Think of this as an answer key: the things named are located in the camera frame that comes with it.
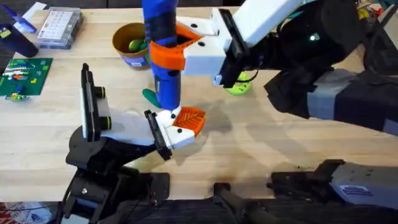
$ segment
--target green marker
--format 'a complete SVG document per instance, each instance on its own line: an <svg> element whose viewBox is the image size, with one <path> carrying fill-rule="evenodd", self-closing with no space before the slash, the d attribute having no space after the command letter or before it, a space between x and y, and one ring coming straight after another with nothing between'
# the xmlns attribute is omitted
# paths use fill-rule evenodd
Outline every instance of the green marker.
<svg viewBox="0 0 398 224"><path fill-rule="evenodd" d="M144 95L145 99L147 99L150 103L152 103L157 108L162 108L162 105L157 101L155 91L149 89L143 89L142 94Z"/></svg>

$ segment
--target orange gripper mount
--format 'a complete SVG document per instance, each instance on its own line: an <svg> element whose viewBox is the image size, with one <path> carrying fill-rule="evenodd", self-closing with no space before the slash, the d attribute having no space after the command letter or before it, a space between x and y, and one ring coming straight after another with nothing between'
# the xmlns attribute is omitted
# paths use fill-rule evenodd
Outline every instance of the orange gripper mount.
<svg viewBox="0 0 398 224"><path fill-rule="evenodd" d="M202 38L202 36L179 24L177 24L177 35L184 36L190 40L171 48L161 46L153 41L150 42L150 59L157 66L171 70L184 70L184 49Z"/></svg>
<svg viewBox="0 0 398 224"><path fill-rule="evenodd" d="M197 108L183 106L173 126L192 130L198 136L205 124L206 113Z"/></svg>

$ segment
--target circuit board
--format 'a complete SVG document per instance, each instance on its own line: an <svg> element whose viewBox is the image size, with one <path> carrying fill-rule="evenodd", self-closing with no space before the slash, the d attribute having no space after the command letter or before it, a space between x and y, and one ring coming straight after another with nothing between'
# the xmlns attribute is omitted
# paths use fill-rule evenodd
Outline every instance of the circuit board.
<svg viewBox="0 0 398 224"><path fill-rule="evenodd" d="M18 93L37 96L42 92L52 58L12 59L0 77L0 96Z"/></svg>

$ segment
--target wooden tabletop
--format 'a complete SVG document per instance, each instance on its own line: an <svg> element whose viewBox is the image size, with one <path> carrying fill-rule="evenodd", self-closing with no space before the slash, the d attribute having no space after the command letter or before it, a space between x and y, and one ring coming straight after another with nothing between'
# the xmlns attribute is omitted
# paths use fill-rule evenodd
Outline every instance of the wooden tabletop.
<svg viewBox="0 0 398 224"><path fill-rule="evenodd" d="M179 9L179 16L210 16L210 8ZM46 11L33 17L41 27ZM66 165L68 141L81 125L80 70L90 65L95 83L105 86L109 105L123 111L158 111L141 95L153 88L150 70L131 70L113 49L113 33L142 22L140 9L83 10L85 21L71 50L41 49L54 58L42 94L15 103L0 100L0 201L61 200L76 168ZM363 70L353 52L336 67ZM182 105L206 111L196 142L174 151L166 163L155 152L130 166L168 172L170 198L205 198L215 182L230 182L244 197L270 197L274 170L312 170L325 159L398 166L398 138L350 124L301 119L276 111L263 89L277 71L261 71L252 90L232 96L210 77L182 77Z"/></svg>

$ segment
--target plastic storage box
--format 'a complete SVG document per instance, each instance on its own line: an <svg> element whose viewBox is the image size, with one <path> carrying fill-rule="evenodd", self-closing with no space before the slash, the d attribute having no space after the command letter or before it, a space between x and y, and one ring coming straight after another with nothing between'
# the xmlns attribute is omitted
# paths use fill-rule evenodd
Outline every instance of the plastic storage box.
<svg viewBox="0 0 398 224"><path fill-rule="evenodd" d="M43 27L37 34L40 48L70 49L83 23L79 8L50 7Z"/></svg>

